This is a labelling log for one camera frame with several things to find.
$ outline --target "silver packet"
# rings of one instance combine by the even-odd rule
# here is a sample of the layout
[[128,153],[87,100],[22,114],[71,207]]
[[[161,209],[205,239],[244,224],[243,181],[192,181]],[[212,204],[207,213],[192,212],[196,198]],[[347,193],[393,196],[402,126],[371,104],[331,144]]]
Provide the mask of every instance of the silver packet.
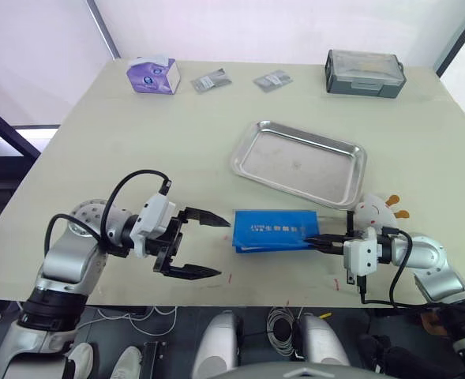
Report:
[[291,83],[292,81],[293,80],[287,73],[285,73],[281,69],[278,69],[277,71],[268,73],[263,77],[258,77],[253,81],[253,83],[262,88],[264,92],[270,92],[273,89],[283,87],[284,85]]
[[191,81],[192,86],[199,93],[209,91],[212,88],[222,87],[224,85],[232,83],[227,74],[223,69],[213,71],[203,77]]

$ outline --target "tissue box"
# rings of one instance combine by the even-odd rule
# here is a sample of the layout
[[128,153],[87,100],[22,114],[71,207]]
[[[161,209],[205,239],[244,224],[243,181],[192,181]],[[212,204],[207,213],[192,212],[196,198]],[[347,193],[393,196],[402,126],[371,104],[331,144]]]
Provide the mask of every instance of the tissue box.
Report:
[[148,57],[134,59],[127,70],[132,88],[136,92],[174,95],[180,76],[176,60]]

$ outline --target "metal tray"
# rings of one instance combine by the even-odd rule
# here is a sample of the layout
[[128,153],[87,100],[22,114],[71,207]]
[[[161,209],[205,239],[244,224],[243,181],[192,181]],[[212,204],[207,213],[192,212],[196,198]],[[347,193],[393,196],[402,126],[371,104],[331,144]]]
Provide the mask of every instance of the metal tray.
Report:
[[322,205],[351,209],[358,202],[366,151],[356,144],[272,121],[248,129],[231,159],[234,172]]

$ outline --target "gray plastic box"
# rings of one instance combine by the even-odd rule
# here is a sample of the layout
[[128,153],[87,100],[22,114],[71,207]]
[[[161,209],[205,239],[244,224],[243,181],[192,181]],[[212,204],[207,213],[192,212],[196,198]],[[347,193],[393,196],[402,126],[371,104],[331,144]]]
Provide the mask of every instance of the gray plastic box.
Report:
[[396,98],[406,83],[394,54],[329,50],[325,63],[327,92]]

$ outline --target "table surface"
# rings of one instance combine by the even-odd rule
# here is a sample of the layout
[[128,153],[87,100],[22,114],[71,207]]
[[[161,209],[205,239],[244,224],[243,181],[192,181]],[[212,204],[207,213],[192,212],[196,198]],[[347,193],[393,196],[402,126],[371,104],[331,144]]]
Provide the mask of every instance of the table surface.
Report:
[[[213,211],[231,222],[235,209],[316,209],[342,220],[345,212],[316,205],[235,175],[231,153],[246,128],[260,120],[352,141],[367,151],[362,190],[396,193],[408,220],[399,227],[441,242],[465,278],[465,115],[427,68],[405,69],[397,99],[332,95],[323,66],[179,62],[175,96],[135,93],[126,61],[109,62],[62,123],[0,216],[0,298],[28,297],[43,260],[47,222],[80,202],[106,198],[131,171],[167,173],[170,199],[180,208]],[[197,94],[190,81],[223,67],[232,84]],[[263,93],[252,79],[275,69],[294,82]],[[116,204],[138,212],[159,179],[134,179]],[[54,231],[58,237],[62,222]],[[222,271],[197,281],[152,272],[154,257],[109,257],[89,299],[95,304],[221,306],[360,306],[346,285],[343,258],[315,251],[236,254],[232,228],[190,222],[174,260]],[[369,298],[386,299],[395,267],[369,276]],[[396,299],[422,296],[406,271]]]

